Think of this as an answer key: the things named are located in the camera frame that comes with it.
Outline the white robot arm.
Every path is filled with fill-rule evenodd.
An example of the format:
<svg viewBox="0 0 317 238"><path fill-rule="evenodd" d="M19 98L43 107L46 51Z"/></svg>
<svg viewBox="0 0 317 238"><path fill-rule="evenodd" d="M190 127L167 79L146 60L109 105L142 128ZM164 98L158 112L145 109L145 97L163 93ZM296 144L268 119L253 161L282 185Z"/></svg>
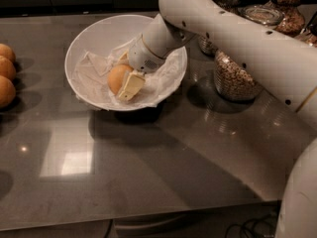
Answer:
<svg viewBox="0 0 317 238"><path fill-rule="evenodd" d="M158 0L158 7L129 48L132 68L154 72L189 36L204 36L317 129L316 48L227 12L212 0ZM317 238L317 140L291 171L274 238Z"/></svg>

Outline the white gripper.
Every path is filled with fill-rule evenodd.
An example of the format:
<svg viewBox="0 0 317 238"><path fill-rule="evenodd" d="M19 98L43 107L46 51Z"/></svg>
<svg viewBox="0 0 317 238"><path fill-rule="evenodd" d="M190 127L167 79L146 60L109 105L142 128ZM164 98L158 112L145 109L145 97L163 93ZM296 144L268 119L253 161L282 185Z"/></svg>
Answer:
<svg viewBox="0 0 317 238"><path fill-rule="evenodd" d="M164 63L165 59L159 58L151 51L143 40L143 36L137 37L129 50L125 50L117 61L117 64L129 64L137 70L124 74L117 98L121 101L131 100L145 84L143 73L154 73Z"/></svg>

